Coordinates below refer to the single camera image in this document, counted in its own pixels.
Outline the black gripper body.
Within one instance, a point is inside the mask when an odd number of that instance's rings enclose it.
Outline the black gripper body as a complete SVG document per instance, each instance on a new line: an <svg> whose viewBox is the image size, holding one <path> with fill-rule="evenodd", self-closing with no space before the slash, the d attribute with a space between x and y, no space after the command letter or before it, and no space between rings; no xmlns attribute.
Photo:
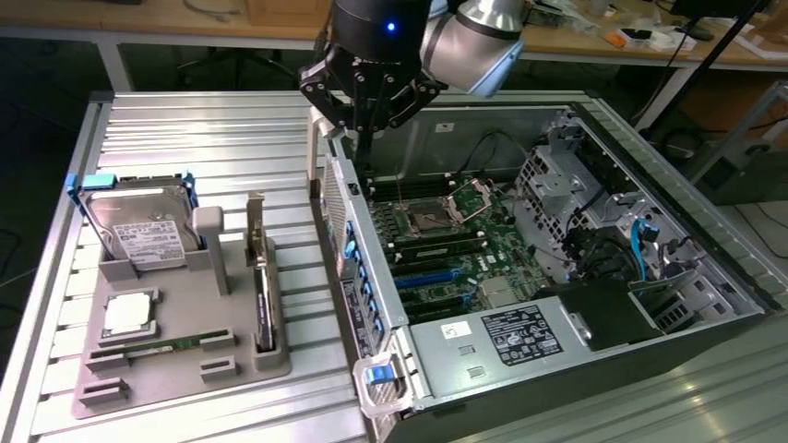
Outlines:
<svg viewBox="0 0 788 443"><path fill-rule="evenodd" d="M428 11L428 1L336 1L325 60L332 75L353 78L370 67L393 78L414 78Z"/></svg>

